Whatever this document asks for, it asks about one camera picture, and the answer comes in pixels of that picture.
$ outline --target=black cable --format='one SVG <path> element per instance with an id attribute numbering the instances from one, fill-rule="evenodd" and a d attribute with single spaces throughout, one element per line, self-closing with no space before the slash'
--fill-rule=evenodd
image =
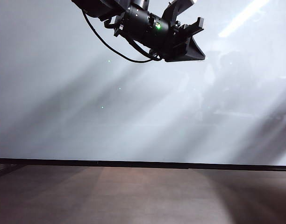
<path id="1" fill-rule="evenodd" d="M 159 62 L 159 61 L 162 60 L 162 58 L 158 58 L 157 55 L 156 55 L 156 56 L 153 56 L 153 55 L 147 53 L 146 51 L 144 51 L 144 50 L 143 50 L 138 44 L 136 44 L 136 42 L 135 42 L 133 39 L 131 39 L 127 34 L 121 33 L 120 35 L 121 35 L 123 38 L 125 38 L 125 39 L 127 40 L 127 42 L 129 42 L 129 44 L 130 44 L 134 49 L 136 49 L 138 52 L 140 52 L 140 53 L 141 53 L 142 55 L 144 55 L 145 57 L 148 57 L 148 58 L 150 58 L 151 60 L 157 61 L 157 62 Z"/>
<path id="2" fill-rule="evenodd" d="M 123 57 L 124 59 L 130 61 L 130 62 L 135 62 L 135 63 L 146 63 L 146 62 L 151 62 L 152 59 L 147 60 L 147 61 L 137 61 L 137 60 L 133 60 L 130 59 L 126 56 L 124 56 L 123 54 L 119 53 L 117 50 L 113 49 L 111 46 L 109 46 L 103 39 L 102 37 L 96 32 L 96 30 L 94 29 L 94 27 L 92 26 L 92 24 L 90 23 L 90 21 L 88 20 L 88 17 L 86 15 L 86 13 L 82 10 L 84 18 L 86 20 L 86 22 L 88 23 L 89 27 L 91 28 L 91 30 L 94 32 L 94 34 L 100 39 L 100 41 L 107 47 L 109 48 L 111 51 L 113 51 L 114 53 L 118 54 L 119 56 Z"/>

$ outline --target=brown floor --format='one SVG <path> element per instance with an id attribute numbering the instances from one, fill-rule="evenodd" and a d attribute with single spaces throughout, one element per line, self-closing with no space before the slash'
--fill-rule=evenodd
<path id="1" fill-rule="evenodd" d="M 286 172 L 26 166 L 0 224 L 286 224 Z"/>

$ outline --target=black baseboard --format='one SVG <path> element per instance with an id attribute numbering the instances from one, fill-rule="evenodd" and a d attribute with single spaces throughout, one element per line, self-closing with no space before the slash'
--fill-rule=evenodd
<path id="1" fill-rule="evenodd" d="M 286 166 L 176 163 L 176 162 L 138 162 L 138 161 L 27 160 L 27 159 L 0 158 L 0 164 L 78 166 L 78 167 L 129 167 L 129 168 L 167 168 L 167 169 L 286 171 Z"/>

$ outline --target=white wall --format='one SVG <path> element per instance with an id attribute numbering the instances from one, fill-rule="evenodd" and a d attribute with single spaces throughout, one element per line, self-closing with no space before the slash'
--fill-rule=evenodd
<path id="1" fill-rule="evenodd" d="M 134 64 L 69 0 L 0 0 L 0 158 L 286 165 L 286 0 L 199 0 L 179 20 L 198 16 L 205 61 Z"/>

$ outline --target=green indicator light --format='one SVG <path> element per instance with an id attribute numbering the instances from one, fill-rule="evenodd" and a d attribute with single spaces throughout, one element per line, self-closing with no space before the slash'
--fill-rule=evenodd
<path id="1" fill-rule="evenodd" d="M 158 22 L 156 22 L 156 28 L 157 28 L 157 29 L 161 29 L 161 24 L 158 23 Z"/>

